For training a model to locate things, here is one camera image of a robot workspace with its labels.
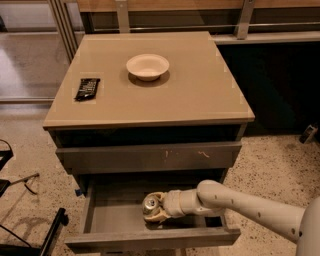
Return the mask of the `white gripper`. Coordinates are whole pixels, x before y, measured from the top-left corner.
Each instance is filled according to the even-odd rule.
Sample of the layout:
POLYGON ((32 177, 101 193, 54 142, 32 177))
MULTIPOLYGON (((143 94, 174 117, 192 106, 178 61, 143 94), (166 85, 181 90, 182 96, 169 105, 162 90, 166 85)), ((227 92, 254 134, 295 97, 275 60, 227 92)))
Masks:
POLYGON ((145 211, 143 218, 146 222, 156 223, 164 222, 171 218, 179 218, 183 216, 183 211, 180 207, 180 190, 172 190, 169 192, 153 192, 152 195, 159 201, 163 202, 163 209, 156 212, 145 211))

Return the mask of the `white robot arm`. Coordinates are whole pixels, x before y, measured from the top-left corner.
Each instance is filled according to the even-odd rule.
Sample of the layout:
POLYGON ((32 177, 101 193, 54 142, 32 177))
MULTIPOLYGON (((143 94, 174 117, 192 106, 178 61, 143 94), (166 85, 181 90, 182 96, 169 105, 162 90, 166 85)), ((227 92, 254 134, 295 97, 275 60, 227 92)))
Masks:
POLYGON ((204 180, 190 190, 150 193, 142 207, 147 222, 163 222, 186 215, 209 216, 230 209, 295 243, 295 256, 320 256, 319 197, 301 208, 204 180))

